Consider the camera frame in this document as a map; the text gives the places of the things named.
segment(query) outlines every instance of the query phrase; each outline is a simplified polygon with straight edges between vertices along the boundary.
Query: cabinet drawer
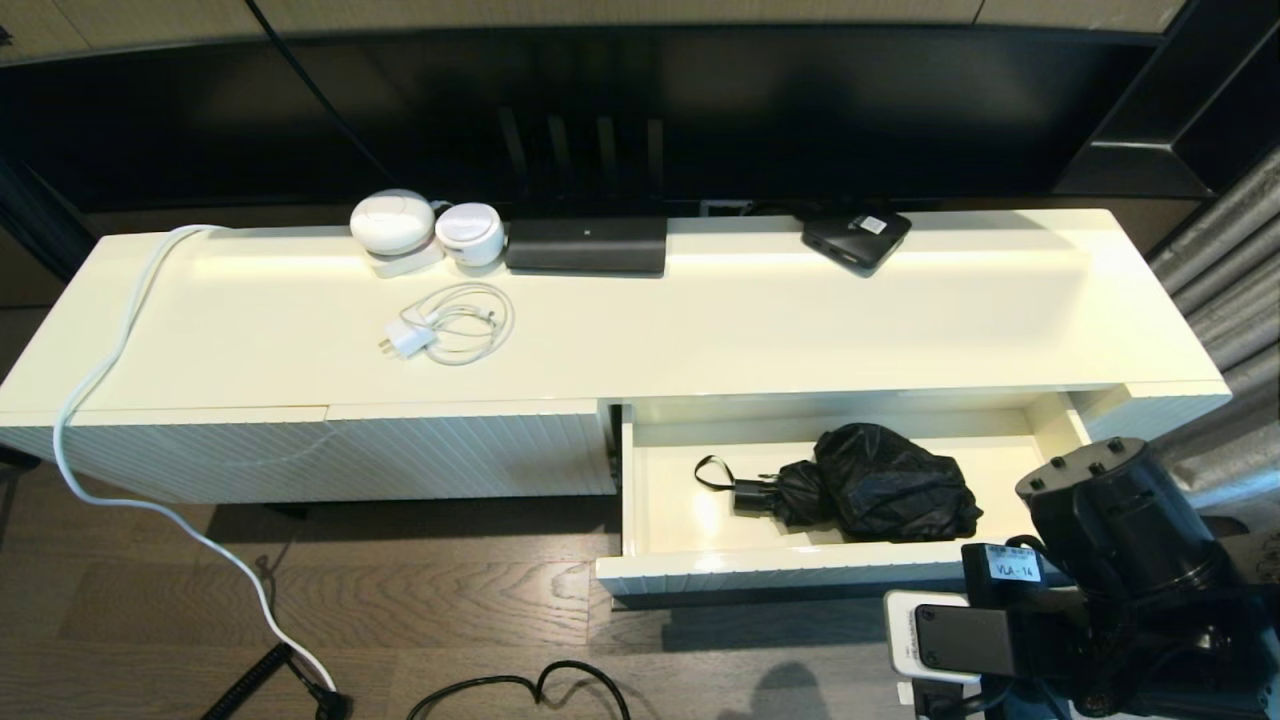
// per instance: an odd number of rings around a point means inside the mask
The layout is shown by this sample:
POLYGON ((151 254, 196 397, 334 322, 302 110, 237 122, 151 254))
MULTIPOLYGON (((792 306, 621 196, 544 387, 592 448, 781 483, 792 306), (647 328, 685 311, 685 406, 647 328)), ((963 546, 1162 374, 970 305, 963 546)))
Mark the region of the cabinet drawer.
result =
POLYGON ((719 418, 623 409, 622 557, 596 561, 613 594, 835 585, 963 578, 960 546, 1034 533, 1014 484, 1050 457, 1089 442, 1060 392, 808 404, 819 414, 778 416, 768 405, 719 418), (831 413, 838 406, 841 413, 831 413), (845 423, 878 423, 929 452, 955 457, 983 516, 973 538, 931 543, 846 543, 833 525, 788 529, 732 511, 732 493, 694 480, 694 465, 719 455, 740 478, 812 457, 818 437, 845 423))

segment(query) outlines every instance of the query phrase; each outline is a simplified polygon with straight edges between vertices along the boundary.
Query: white round device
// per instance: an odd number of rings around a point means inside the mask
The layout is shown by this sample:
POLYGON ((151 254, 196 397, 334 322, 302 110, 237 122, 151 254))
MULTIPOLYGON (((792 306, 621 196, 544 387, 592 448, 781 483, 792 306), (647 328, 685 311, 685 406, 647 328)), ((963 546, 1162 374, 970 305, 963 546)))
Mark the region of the white round device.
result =
POLYGON ((454 205, 435 223, 435 237, 458 265, 479 268, 502 255, 507 233, 498 211, 484 202, 454 205))
POLYGON ((412 190, 384 190, 351 211, 351 237, 380 278, 390 278, 444 259, 435 242, 435 211, 412 190))

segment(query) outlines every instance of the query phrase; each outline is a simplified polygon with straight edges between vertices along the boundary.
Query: charging cable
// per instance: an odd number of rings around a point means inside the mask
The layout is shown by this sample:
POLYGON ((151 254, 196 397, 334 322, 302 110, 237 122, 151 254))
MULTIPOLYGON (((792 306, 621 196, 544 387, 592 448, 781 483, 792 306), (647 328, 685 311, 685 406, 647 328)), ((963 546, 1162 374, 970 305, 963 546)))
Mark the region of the charging cable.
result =
POLYGON ((63 404, 61 410, 58 411, 58 418, 54 420, 54 441, 52 441, 54 460, 58 462, 58 470, 61 471, 63 479, 67 480, 67 487, 70 488, 72 493, 74 493, 76 497, 83 500, 90 505, 99 505, 102 507, 137 507, 140 510, 151 510, 152 512, 159 512, 165 518, 177 523, 177 525, 182 528, 188 536, 191 536, 196 542, 204 544, 209 550, 212 550, 218 555, 221 555, 228 561, 230 561, 232 565, 239 568, 239 570, 244 573, 246 577, 248 577, 250 582, 253 583, 253 589, 257 591, 259 605, 262 606, 262 616, 266 618, 266 624, 271 628, 271 632, 275 633, 275 637, 280 638, 280 642, 292 647, 293 651, 298 653, 300 657, 306 660, 307 664, 311 665, 312 669, 315 669, 316 674, 320 675, 320 679, 324 682, 325 687, 328 687, 333 692, 337 692, 337 685, 334 685, 333 676, 329 675, 329 671, 316 659, 316 656, 311 655, 311 652, 307 648, 302 647, 297 641, 287 635, 284 630, 282 630, 280 626, 275 623, 275 616, 271 614, 271 606, 266 598, 266 591, 262 588, 262 582, 257 578, 257 574, 253 573, 253 570, 251 570, 250 566, 244 564, 243 560, 237 557, 225 547, 218 544, 216 542, 201 534, 198 530, 192 528, 189 523, 187 523, 186 518, 178 515, 172 509, 165 507, 164 505, 157 505, 155 502, 148 502, 145 500, 96 497, 93 495, 90 495, 88 492, 84 491, 83 487, 81 487, 79 480, 76 479, 76 474, 72 473, 70 462, 68 462, 67 460, 64 436, 67 434, 67 427, 70 424, 72 415, 74 415, 76 411, 79 409, 79 406, 84 404, 84 400, 87 400, 88 396, 93 392, 93 388, 96 388, 97 384, 102 382, 102 378, 105 378, 106 374, 111 372, 111 368, 115 366, 115 363, 120 359, 120 355, 124 354, 124 347, 125 345, 128 345, 129 336, 133 333, 133 324, 138 319, 138 311, 142 310, 142 305, 146 302, 147 295, 151 292, 151 286, 155 282, 155 275, 159 272, 160 265, 164 263, 164 259, 169 255, 169 251, 173 250, 174 246, 182 242, 183 240, 187 240, 188 237, 192 237, 202 231, 211 231, 211 229, 227 229, 227 228, 223 228, 220 225, 183 225, 180 228, 175 228, 173 231, 169 231, 169 234, 165 236, 164 241, 160 242, 155 252, 151 254, 151 259, 147 261, 146 268, 138 277, 137 284, 133 286, 133 293, 129 296, 128 305, 125 305, 124 323, 122 323, 120 325, 120 336, 115 342, 115 347, 111 350, 111 352, 106 355, 106 357, 102 359, 102 361, 96 368, 93 368, 92 370, 90 370, 87 375, 84 375, 84 379, 81 380, 78 386, 76 386, 76 389, 73 389, 70 395, 67 396, 67 401, 63 404))
POLYGON ((440 365, 470 365, 502 347, 515 323, 516 306, 506 292, 488 283, 458 283, 401 310, 379 345, 402 357, 422 350, 440 365), (481 297, 489 299, 488 306, 475 304, 481 297))

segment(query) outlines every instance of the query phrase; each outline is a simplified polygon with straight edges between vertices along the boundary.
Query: white charger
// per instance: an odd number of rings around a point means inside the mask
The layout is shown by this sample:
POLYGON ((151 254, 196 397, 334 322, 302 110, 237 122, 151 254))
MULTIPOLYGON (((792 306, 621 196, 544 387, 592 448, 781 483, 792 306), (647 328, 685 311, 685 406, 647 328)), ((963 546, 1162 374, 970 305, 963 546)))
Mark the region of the white charger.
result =
POLYGON ((412 190, 384 190, 351 211, 351 237, 380 278, 403 275, 444 259, 435 240, 435 210, 412 190))

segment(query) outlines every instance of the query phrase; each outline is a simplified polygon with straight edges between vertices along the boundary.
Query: gray curtain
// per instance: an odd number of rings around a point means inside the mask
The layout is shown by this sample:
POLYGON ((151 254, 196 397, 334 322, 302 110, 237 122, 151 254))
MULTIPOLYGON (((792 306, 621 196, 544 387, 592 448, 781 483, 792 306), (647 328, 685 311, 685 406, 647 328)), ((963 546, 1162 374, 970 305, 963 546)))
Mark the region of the gray curtain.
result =
POLYGON ((1234 395, 1152 446, 1202 514, 1280 528, 1280 147, 1151 268, 1234 395))

